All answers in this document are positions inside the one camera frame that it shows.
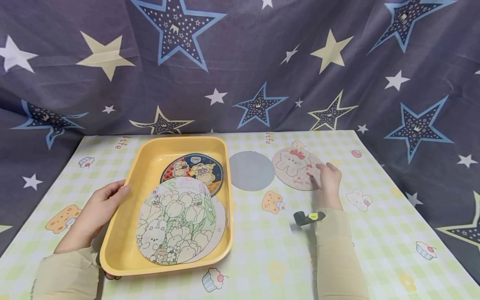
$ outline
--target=small black object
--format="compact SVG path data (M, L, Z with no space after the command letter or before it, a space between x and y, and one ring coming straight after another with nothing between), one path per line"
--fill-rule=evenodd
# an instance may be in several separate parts
M293 214L293 218L295 219L295 223L297 223L298 226L303 226L323 220L325 218L325 213L311 213L306 216L304 212L296 212Z

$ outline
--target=red bow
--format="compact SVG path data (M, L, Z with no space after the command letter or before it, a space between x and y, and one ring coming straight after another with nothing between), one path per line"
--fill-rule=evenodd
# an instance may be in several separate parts
M295 155L300 159L305 159L305 155L303 155L302 151L298 151L297 149L290 150L290 154Z

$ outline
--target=star backdrop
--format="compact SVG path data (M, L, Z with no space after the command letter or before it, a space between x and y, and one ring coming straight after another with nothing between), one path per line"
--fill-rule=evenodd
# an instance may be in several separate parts
M354 130L480 281L480 2L0 11L0 254L84 134Z

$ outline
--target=yellow tray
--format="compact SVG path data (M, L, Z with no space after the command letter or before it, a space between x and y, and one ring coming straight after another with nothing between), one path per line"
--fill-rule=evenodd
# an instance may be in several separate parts
M159 265L145 259L135 238L140 208L159 184L163 170L175 159L190 153L201 153L217 160L223 167L224 182L216 195L225 207L227 224L217 247L206 257L188 264ZM162 137L145 143L137 153L126 184L132 189L118 207L107 229L100 263L115 276L141 275L178 271L214 264L224 258L233 243L233 211L227 144L212 136Z

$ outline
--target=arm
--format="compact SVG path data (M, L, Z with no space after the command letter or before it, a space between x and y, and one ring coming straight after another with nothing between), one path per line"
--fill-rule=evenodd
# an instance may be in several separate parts
M355 254L348 215L338 197L342 173L328 163L318 165L322 188L318 191L323 220L315 223L319 300L368 300L365 277Z
M127 195L124 180L111 183L92 195L53 255L38 268L32 299L93 300L98 288L96 253L90 244Z

